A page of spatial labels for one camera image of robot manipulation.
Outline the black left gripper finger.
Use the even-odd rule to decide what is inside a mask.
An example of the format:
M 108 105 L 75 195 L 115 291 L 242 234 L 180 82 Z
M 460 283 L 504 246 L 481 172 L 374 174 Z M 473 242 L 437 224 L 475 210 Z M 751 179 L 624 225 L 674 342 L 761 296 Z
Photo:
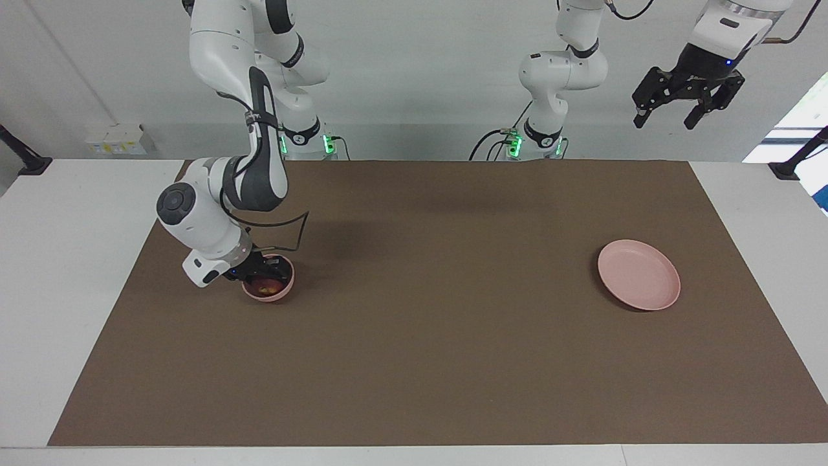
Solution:
M 637 129 L 642 129 L 653 110 L 668 100 L 671 77 L 672 73 L 653 66 L 642 78 L 632 94 L 637 112 L 633 123 Z
M 714 110 L 727 109 L 737 92 L 742 88 L 744 82 L 745 77 L 743 76 L 727 76 L 722 83 L 716 87 L 715 92 L 713 93 L 710 91 L 708 86 L 702 86 L 702 89 L 697 93 L 698 100 L 696 106 L 685 118 L 686 129 L 695 129 L 701 118 L 707 114 L 710 114 Z

